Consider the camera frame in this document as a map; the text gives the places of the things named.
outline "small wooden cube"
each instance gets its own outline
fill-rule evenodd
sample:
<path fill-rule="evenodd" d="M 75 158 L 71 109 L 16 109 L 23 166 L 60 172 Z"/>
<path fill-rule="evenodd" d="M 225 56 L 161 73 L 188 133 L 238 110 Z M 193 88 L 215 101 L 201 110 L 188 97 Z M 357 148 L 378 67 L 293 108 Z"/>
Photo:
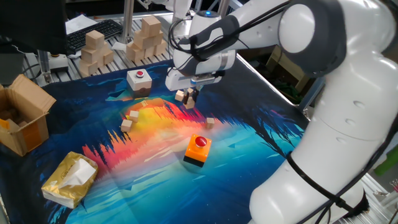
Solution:
<path fill-rule="evenodd" d="M 130 132 L 132 126 L 132 121 L 124 119 L 122 122 L 121 130 L 123 132 Z"/>
<path fill-rule="evenodd" d="M 146 37 L 142 30 L 135 31 L 134 33 L 134 43 L 142 50 L 148 49 L 162 43 L 163 32 L 160 31 L 157 35 L 153 37 Z"/>
<path fill-rule="evenodd" d="M 130 111 L 129 120 L 135 123 L 138 122 L 138 115 L 138 111 Z"/>
<path fill-rule="evenodd" d="M 148 49 L 154 46 L 154 37 L 146 37 L 141 30 L 135 31 L 134 44 L 142 50 Z"/>
<path fill-rule="evenodd" d="M 93 30 L 86 34 L 86 46 L 93 50 L 98 50 L 104 46 L 104 34 Z"/>
<path fill-rule="evenodd" d="M 104 54 L 104 65 L 107 65 L 111 62 L 113 62 L 113 51 L 109 50 Z"/>
<path fill-rule="evenodd" d="M 153 46 L 161 44 L 162 40 L 163 40 L 163 32 L 160 31 L 156 36 L 154 36 Z"/>
<path fill-rule="evenodd" d="M 162 23 L 154 16 L 142 18 L 142 31 L 146 37 L 153 37 L 159 33 Z"/>
<path fill-rule="evenodd" d="M 195 101 L 193 100 L 192 96 L 188 98 L 187 104 L 184 104 L 185 109 L 192 109 L 195 107 Z"/>
<path fill-rule="evenodd" d="M 154 56 L 154 52 L 155 52 L 155 47 L 149 47 L 148 49 L 145 49 L 145 55 L 144 58 L 150 57 L 150 56 Z"/>
<path fill-rule="evenodd" d="M 141 50 L 136 44 L 130 43 L 126 47 L 126 57 L 133 62 L 144 59 L 145 50 Z"/>
<path fill-rule="evenodd" d="M 192 96 L 192 94 L 193 94 L 193 89 L 192 89 L 192 88 L 188 88 L 188 89 L 187 89 L 187 93 L 189 94 L 189 96 Z"/>
<path fill-rule="evenodd" d="M 161 55 L 166 53 L 167 42 L 162 39 L 162 42 L 155 46 L 154 55 Z"/>
<path fill-rule="evenodd" d="M 181 90 L 177 91 L 177 93 L 175 94 L 175 100 L 181 102 L 183 99 L 184 99 L 184 92 Z"/>
<path fill-rule="evenodd" d="M 84 60 L 80 60 L 79 65 L 80 65 L 79 71 L 83 77 L 88 77 L 88 76 L 94 74 L 98 69 L 97 62 L 88 63 Z"/>
<path fill-rule="evenodd" d="M 7 121 L 8 119 L 12 119 L 12 114 L 10 111 L 2 111 L 0 112 L 0 119 Z"/>
<path fill-rule="evenodd" d="M 98 67 L 104 66 L 104 63 L 101 61 L 103 60 L 103 55 L 109 51 L 108 43 L 104 42 L 102 48 L 98 50 L 93 50 L 88 47 L 84 47 L 81 50 L 81 59 L 88 62 L 94 63 L 98 62 Z"/>
<path fill-rule="evenodd" d="M 214 118 L 206 118 L 206 128 L 211 129 L 214 127 Z"/>
<path fill-rule="evenodd" d="M 26 126 L 26 125 L 27 125 L 27 122 L 26 122 L 26 121 L 23 121 L 23 122 L 21 122 L 21 123 L 18 124 L 18 126 L 20 126 L 21 128 L 24 127 L 24 126 Z"/>

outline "black keyboard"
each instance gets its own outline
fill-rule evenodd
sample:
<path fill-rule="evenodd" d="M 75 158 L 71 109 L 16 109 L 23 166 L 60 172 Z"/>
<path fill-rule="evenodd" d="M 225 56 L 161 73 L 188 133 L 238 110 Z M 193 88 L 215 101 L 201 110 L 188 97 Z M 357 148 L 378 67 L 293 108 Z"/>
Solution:
<path fill-rule="evenodd" d="M 108 19 L 68 34 L 68 54 L 75 54 L 78 50 L 82 49 L 86 45 L 86 34 L 93 30 L 97 30 L 98 32 L 104 34 L 105 39 L 109 39 L 111 37 L 114 37 L 115 35 L 121 34 L 123 32 L 123 26 L 111 19 Z"/>

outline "paper on desk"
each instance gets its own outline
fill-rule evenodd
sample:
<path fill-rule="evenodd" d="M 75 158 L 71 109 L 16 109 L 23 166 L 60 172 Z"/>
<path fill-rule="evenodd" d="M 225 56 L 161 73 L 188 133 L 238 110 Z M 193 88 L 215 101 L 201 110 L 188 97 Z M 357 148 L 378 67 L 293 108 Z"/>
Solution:
<path fill-rule="evenodd" d="M 96 24 L 92 19 L 85 17 L 84 15 L 80 15 L 74 19 L 69 20 L 65 23 L 65 27 L 67 28 L 67 35 L 78 30 L 84 29 L 86 27 L 92 26 Z"/>
<path fill-rule="evenodd" d="M 59 189 L 67 185 L 83 185 L 95 173 L 95 169 L 84 159 L 79 159 L 59 185 Z"/>
<path fill-rule="evenodd" d="M 124 53 L 126 53 L 126 44 L 115 42 L 112 46 L 112 50 L 122 50 Z"/>

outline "white cable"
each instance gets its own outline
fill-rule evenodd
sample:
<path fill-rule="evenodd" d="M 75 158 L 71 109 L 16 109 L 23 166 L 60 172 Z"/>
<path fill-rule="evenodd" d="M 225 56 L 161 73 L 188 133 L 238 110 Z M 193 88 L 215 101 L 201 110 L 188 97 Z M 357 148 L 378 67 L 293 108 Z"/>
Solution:
<path fill-rule="evenodd" d="M 33 54 L 33 55 L 37 56 L 35 53 L 25 53 L 25 52 L 20 51 L 20 50 L 18 49 L 18 47 L 15 46 L 14 44 L 11 44 L 11 46 L 15 47 L 16 50 L 17 50 L 18 52 L 22 53 L 22 54 Z"/>

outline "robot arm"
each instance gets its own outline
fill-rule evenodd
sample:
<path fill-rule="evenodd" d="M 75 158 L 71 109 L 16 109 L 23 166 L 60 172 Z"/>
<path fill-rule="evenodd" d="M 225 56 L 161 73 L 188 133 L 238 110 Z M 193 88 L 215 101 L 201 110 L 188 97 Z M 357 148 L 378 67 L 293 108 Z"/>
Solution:
<path fill-rule="evenodd" d="M 174 81 L 206 73 L 207 83 L 218 82 L 217 78 L 210 81 L 209 73 L 231 68 L 234 50 L 245 45 L 279 44 L 307 75 L 326 75 L 320 105 L 291 158 L 314 182 L 353 208 L 363 191 L 360 184 L 352 185 L 352 180 L 382 149 L 381 143 L 390 135 L 398 114 L 398 65 L 381 54 L 396 35 L 395 19 L 379 0 L 292 0 L 283 13 L 235 33 L 283 3 L 252 0 L 210 24 L 205 22 L 210 19 L 196 15 L 190 39 L 181 40 L 174 50 L 177 70 L 173 72 L 180 72 L 181 77 L 169 75 L 166 85 L 178 89 L 172 85 Z M 235 38 L 218 41 L 230 34 Z M 341 193 L 347 186 L 351 189 Z M 314 223 L 322 211 L 319 208 L 325 208 L 322 205 L 326 203 L 330 203 L 328 198 L 285 161 L 253 191 L 251 223 Z M 330 208 L 324 210 L 331 213 L 330 223 L 347 213 L 335 205 L 326 208 Z M 326 223 L 327 218 L 318 221 Z"/>
<path fill-rule="evenodd" d="M 222 36 L 230 35 L 240 27 L 244 27 L 249 21 L 260 16 L 262 13 L 284 3 L 281 0 L 252 0 L 234 11 L 224 19 L 220 20 L 213 12 L 199 12 L 192 21 L 190 37 L 196 37 L 196 48 L 206 46 Z M 224 41 L 222 44 L 211 47 L 200 54 L 204 61 L 198 61 L 191 54 L 174 50 L 174 64 L 185 76 L 201 75 L 218 70 L 226 70 L 232 67 L 235 60 L 235 51 L 246 48 L 266 47 L 278 44 L 278 26 L 282 9 L 274 17 L 250 28 L 233 39 Z M 179 42 L 181 48 L 190 50 L 190 39 Z"/>

